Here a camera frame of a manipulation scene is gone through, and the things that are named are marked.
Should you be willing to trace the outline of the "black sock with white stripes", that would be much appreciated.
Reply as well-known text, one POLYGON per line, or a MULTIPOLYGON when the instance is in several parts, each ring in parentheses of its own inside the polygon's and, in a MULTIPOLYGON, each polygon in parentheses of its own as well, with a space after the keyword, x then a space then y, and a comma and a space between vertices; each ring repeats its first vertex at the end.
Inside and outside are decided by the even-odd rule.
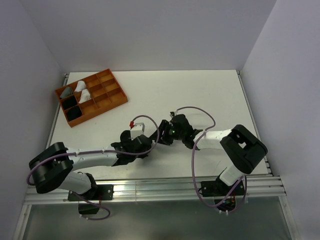
POLYGON ((62 99, 61 105, 64 110, 70 109, 78 104, 74 95, 62 99))

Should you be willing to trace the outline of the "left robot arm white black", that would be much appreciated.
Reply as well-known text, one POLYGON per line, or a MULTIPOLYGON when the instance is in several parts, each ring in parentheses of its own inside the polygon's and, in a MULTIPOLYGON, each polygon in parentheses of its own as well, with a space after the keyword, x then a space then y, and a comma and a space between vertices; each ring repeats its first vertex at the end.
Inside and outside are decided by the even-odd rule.
POLYGON ((124 166, 137 158, 147 157, 152 146, 151 138, 144 134, 131 138, 128 130, 122 132, 119 142, 113 142, 103 149, 73 149, 66 147, 63 142, 56 142, 29 162, 27 183, 35 186, 38 194, 65 189, 91 200, 98 193, 96 182, 91 174, 78 173, 77 170, 124 166))

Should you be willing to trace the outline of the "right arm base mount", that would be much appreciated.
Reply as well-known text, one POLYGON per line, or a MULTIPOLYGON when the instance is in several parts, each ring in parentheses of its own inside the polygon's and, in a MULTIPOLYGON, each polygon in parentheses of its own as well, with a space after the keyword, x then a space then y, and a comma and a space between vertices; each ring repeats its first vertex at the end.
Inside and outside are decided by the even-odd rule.
MULTIPOLYGON (((200 188, 198 189, 199 193, 203 197, 225 197, 227 193, 231 190, 232 186, 226 185, 219 179, 209 180, 209 181, 201 181, 200 188)), ((232 196, 242 196, 245 193, 245 187, 243 182, 241 181, 231 193, 232 196)))

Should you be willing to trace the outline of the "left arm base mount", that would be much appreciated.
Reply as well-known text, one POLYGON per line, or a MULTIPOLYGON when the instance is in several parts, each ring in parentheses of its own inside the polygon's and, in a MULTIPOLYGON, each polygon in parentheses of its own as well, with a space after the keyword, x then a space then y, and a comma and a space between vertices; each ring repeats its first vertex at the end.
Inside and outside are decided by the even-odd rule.
POLYGON ((114 186, 112 184, 98 184, 93 189, 79 194, 69 191, 67 201, 78 202, 78 213, 82 216, 91 217, 102 210, 102 202, 113 199, 114 186))

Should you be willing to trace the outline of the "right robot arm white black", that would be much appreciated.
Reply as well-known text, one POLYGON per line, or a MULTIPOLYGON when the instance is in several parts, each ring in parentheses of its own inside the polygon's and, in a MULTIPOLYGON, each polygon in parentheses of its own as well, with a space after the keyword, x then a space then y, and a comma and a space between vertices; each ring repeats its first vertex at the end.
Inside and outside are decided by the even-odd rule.
POLYGON ((154 138, 166 146, 172 145, 174 140, 181 141, 194 152, 223 150, 232 165, 218 176, 216 189, 222 195, 229 194, 238 179, 251 174, 268 153, 265 144, 241 124, 218 131, 195 129, 184 114, 174 115, 170 121, 162 120, 154 138))

